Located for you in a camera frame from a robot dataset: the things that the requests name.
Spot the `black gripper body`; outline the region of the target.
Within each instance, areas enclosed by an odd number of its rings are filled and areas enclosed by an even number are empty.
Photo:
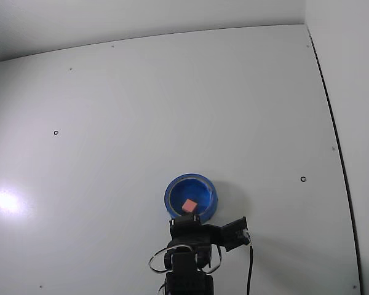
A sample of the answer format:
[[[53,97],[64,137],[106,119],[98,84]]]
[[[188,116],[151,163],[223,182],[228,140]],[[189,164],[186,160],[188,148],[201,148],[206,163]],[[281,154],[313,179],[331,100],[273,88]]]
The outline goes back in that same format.
[[[170,246],[173,245],[220,245],[220,227],[211,224],[170,223]]]

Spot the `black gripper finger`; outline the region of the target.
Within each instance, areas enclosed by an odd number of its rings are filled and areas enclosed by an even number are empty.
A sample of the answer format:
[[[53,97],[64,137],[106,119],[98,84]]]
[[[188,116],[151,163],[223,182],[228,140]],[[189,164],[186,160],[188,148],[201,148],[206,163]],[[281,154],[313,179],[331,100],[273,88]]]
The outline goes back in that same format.
[[[200,225],[200,217],[196,214],[188,214],[171,219],[171,227],[197,227]]]

